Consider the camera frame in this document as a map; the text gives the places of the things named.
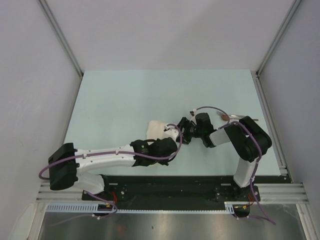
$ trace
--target gray wall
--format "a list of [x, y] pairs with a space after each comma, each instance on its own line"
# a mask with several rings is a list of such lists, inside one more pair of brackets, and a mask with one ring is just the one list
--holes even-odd
[[35, 201], [80, 80], [36, 0], [0, 2], [0, 239]]
[[302, 2], [261, 76], [289, 170], [320, 223], [320, 1]]

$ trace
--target white table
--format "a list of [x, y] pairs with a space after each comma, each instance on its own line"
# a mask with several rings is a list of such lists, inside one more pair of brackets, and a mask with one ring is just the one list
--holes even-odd
[[[148, 123], [178, 123], [189, 111], [215, 106], [229, 114], [249, 115], [267, 125], [249, 70], [86, 71], [65, 142], [80, 149], [113, 148], [146, 139]], [[213, 109], [215, 128], [225, 122]], [[222, 176], [236, 172], [239, 156], [231, 143], [205, 148], [201, 139], [183, 145], [169, 166], [110, 167], [95, 174], [134, 176]], [[257, 175], [278, 176], [273, 148], [262, 158]]]

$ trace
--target table surface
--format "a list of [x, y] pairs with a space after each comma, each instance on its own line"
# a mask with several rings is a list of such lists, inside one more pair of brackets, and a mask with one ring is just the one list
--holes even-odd
[[[178, 123], [189, 111], [214, 106], [229, 114], [249, 115], [268, 132], [249, 70], [86, 71], [65, 143], [79, 149], [113, 148], [146, 139], [148, 123]], [[213, 109], [215, 128], [225, 122]], [[94, 174], [134, 176], [233, 175], [239, 156], [231, 143], [205, 148], [201, 139], [183, 145], [169, 166], [109, 167]], [[263, 156], [257, 175], [278, 176], [273, 148]]]

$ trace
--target reflective metal surface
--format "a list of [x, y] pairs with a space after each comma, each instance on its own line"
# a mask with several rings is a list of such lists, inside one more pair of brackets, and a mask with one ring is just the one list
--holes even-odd
[[[45, 214], [40, 240], [304, 240], [296, 205], [266, 205], [277, 225], [236, 220], [225, 214], [116, 214], [96, 220], [85, 216], [62, 223], [75, 213]], [[253, 206], [251, 214], [260, 214]]]

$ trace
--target white wall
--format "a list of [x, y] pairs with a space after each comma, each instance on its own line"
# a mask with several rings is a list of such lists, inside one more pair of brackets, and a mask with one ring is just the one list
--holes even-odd
[[39, 191], [80, 80], [36, 0], [0, 2], [0, 239]]
[[261, 76], [295, 182], [320, 223], [320, 1], [305, 0]]
[[293, 0], [48, 0], [83, 70], [257, 70]]

